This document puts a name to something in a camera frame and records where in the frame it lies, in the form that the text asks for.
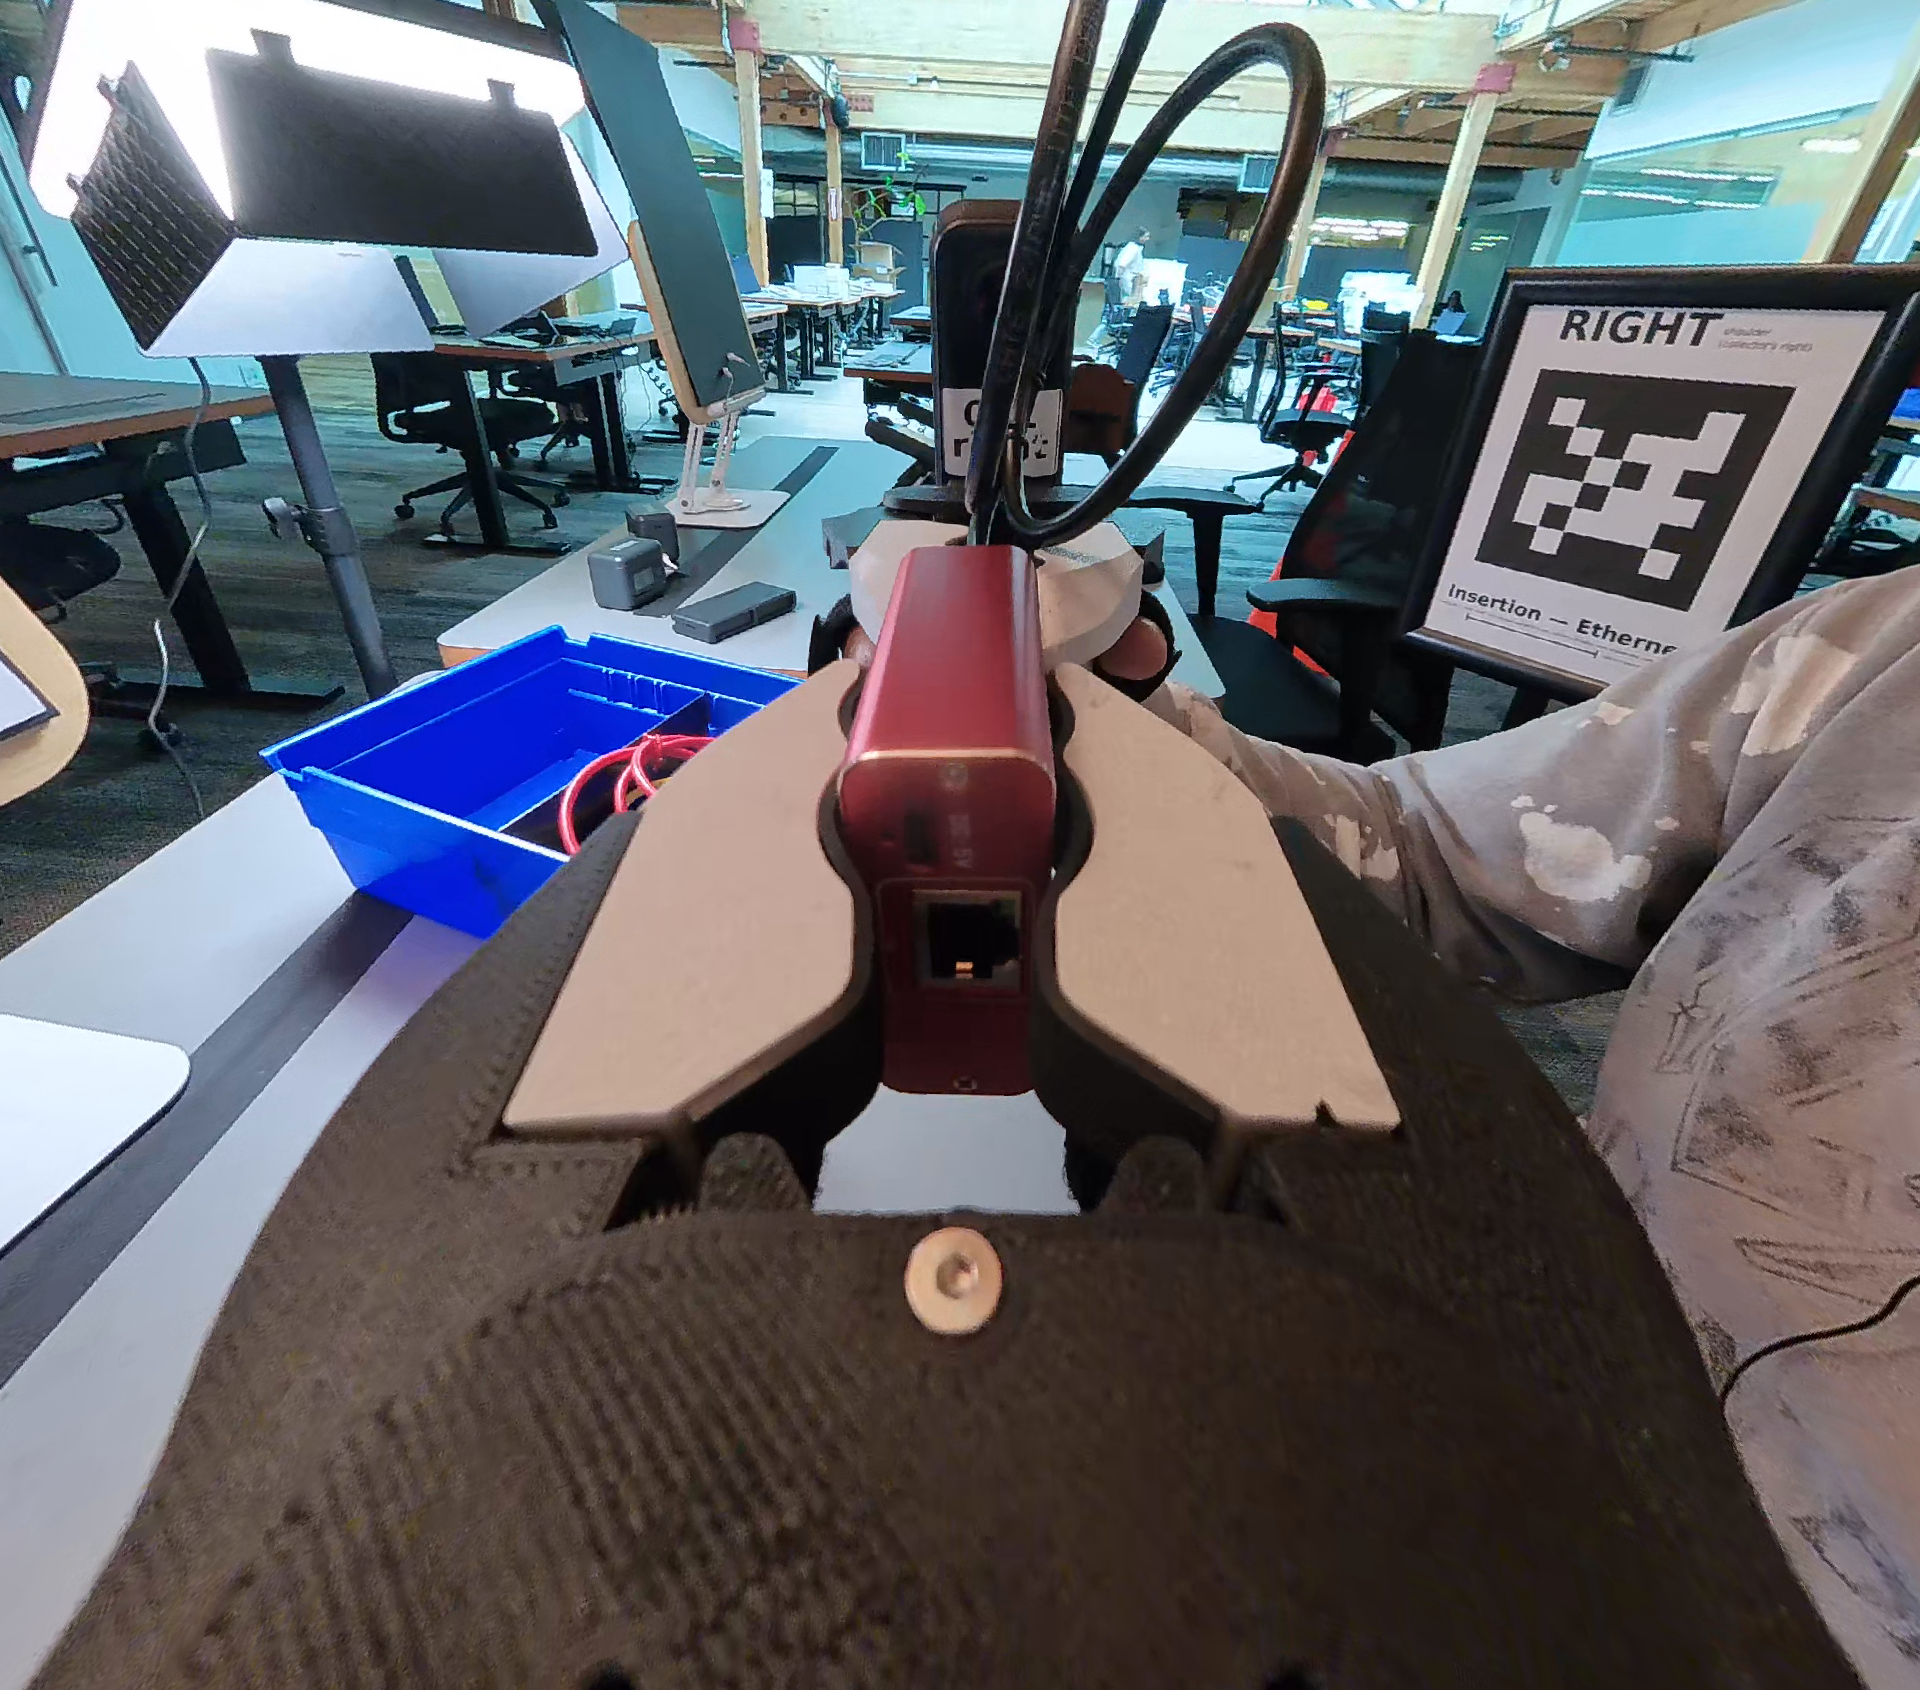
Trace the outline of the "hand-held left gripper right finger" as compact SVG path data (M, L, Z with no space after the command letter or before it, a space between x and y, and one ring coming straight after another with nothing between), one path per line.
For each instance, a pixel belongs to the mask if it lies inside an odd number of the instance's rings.
M1034 942L1030 1073L1078 1145L1255 1145L1400 1111L1259 799L1064 666L1073 813Z

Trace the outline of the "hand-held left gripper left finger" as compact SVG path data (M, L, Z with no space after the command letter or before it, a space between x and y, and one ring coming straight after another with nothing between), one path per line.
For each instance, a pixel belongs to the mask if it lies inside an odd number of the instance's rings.
M504 1133L751 1129L809 1149L874 1100L874 924L827 829L858 679L854 662L829 662L645 802L504 1105Z

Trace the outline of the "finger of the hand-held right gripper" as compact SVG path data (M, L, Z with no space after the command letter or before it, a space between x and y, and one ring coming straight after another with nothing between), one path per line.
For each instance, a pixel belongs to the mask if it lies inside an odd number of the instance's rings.
M1037 553L1037 625L1046 664L1092 664L1140 616L1142 559L1133 547Z
M881 623L904 553L904 520L888 511L847 511L821 520L827 567L847 573L855 623Z

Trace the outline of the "red ethernet switch box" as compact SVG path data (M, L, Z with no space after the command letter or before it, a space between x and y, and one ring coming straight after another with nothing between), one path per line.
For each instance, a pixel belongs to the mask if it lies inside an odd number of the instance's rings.
M1031 942L1056 802L1031 559L909 551L835 779L838 835L875 917L888 1089L1030 1090Z

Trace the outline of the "blue plastic bin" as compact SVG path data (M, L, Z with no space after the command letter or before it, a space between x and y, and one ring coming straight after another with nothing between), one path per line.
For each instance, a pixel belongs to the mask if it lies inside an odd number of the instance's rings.
M547 627L275 743L352 887L489 939L570 860L560 802L648 734L718 736L795 689L670 647Z

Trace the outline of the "person's right forearm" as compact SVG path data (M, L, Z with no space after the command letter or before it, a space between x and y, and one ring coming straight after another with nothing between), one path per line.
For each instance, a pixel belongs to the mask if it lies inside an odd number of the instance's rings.
M1380 760L1232 728L1164 682L1147 701L1301 823L1454 974L1520 1002L1637 972L1685 921L1758 936L1812 882L1890 849L1915 875L1917 573L1836 582L1511 733Z

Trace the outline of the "person's right hand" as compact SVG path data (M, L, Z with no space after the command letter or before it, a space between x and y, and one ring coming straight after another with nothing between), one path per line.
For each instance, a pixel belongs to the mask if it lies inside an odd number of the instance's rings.
M1164 604L1151 592L1142 592L1133 623L1088 669L1118 694L1145 705L1179 659Z

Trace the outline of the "dark grey power bank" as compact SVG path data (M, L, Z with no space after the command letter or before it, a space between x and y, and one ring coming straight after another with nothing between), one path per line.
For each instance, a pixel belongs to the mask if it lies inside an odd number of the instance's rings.
M673 634L703 647L740 638L797 609L791 589L749 580L715 594L700 594L675 606L668 619Z

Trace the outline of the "grey power adapter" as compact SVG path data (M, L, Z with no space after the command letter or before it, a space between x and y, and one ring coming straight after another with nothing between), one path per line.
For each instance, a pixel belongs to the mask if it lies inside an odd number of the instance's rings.
M668 594L678 560L654 536L625 535L586 554L588 594L612 615L635 615Z

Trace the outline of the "black mesh office chair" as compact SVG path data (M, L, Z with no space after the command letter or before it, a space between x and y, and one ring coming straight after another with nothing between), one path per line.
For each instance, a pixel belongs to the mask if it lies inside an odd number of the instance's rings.
M1247 592L1255 620L1201 619L1221 676L1211 705L1265 743L1372 765L1387 736L1443 741L1454 664L1411 647L1401 612L1427 551L1479 350L1408 333L1372 409L1295 522L1278 574Z

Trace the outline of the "light stand pole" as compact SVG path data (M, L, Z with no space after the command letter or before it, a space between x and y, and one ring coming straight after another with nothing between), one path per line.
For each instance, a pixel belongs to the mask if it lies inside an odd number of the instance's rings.
M357 528L342 503L298 359L263 357L257 362L299 479L294 525L322 560L362 689L378 702L398 689L398 674L382 633Z

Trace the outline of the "framed black-white marker sign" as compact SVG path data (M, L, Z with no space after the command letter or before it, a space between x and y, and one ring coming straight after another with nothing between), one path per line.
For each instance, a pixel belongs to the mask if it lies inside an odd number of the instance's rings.
M1511 272L1404 642L1580 701L1786 602L1915 350L1911 263Z

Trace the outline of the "person's grey sweatshirt torso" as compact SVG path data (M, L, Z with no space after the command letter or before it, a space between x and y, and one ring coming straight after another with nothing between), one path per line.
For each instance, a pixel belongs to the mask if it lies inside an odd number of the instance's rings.
M1767 939L1691 918L1637 970L1593 1133L1744 1471L1870 1686L1915 1686L1915 875L1812 882Z

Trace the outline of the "LED light panel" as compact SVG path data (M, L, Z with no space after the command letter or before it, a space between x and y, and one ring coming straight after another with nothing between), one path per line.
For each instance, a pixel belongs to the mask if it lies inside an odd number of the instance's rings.
M446 0L52 0L26 175L156 361L430 350L627 256L564 42Z

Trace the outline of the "wooden top office desk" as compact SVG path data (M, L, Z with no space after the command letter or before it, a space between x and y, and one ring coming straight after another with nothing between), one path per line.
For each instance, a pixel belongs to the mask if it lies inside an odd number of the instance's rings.
M327 690L257 687L235 647L213 589L188 567L188 528L169 487L191 474L240 468L235 424L266 416L262 387L211 387L54 375L1 377L4 531L27 520L115 498L130 520L156 587L184 574L171 609L195 674L174 690L254 710L327 702Z

